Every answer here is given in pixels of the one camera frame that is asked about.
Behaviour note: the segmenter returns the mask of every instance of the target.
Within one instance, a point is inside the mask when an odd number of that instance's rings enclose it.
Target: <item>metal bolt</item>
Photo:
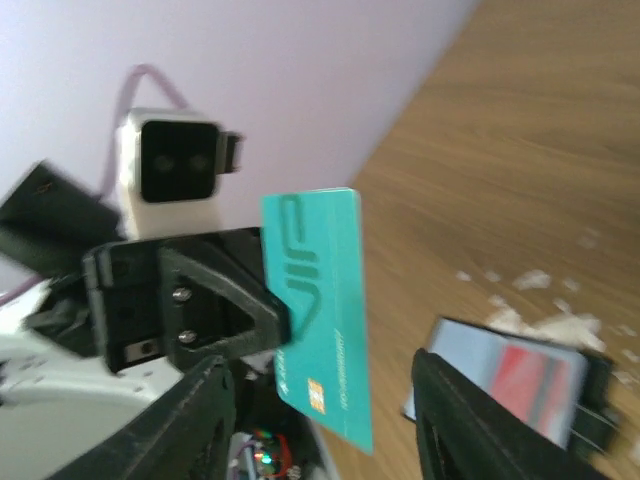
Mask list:
[[[193,330],[185,330],[180,335],[178,335],[178,340],[180,343],[189,344],[195,342],[198,335]]]
[[[188,288],[179,287],[173,291],[173,299],[176,302],[186,302],[190,298],[191,298],[191,290],[189,290]]]

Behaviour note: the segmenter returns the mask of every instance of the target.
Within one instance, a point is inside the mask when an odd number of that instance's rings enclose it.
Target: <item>light blue card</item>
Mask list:
[[[269,289],[292,316],[276,351],[278,394],[293,408],[373,452],[360,197],[341,188],[263,199]]]

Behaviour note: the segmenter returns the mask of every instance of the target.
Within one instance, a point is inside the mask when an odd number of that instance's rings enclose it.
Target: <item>purple cable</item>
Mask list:
[[[116,103],[115,113],[113,116],[113,123],[111,126],[111,133],[109,139],[109,151],[106,158],[106,167],[102,177],[102,186],[100,191],[96,194],[98,200],[108,198],[113,192],[116,186],[116,180],[118,175],[118,159],[116,158],[116,130],[120,125],[122,117],[124,117],[129,109],[133,106],[134,97],[138,91],[140,81],[145,77],[151,77],[151,80],[155,85],[162,90],[167,100],[177,109],[189,108],[189,104],[184,95],[178,91],[173,85],[171,80],[162,73],[158,68],[149,64],[136,65],[133,70],[127,75],[124,84],[120,88],[118,93],[118,101]],[[15,300],[20,295],[26,293],[28,290],[40,283],[42,279],[38,276],[29,278],[27,281],[14,288],[10,292],[5,293],[0,297],[0,307]]]
[[[233,457],[233,459],[238,462],[240,461],[240,455],[243,454],[243,452],[249,448],[249,447],[254,447],[256,445],[256,441],[255,440],[247,440],[247,442],[245,442],[239,449],[238,449],[238,453],[235,454],[235,456]],[[234,466],[231,467],[233,469],[233,480],[239,480],[240,479],[240,471],[238,470],[238,466]]]

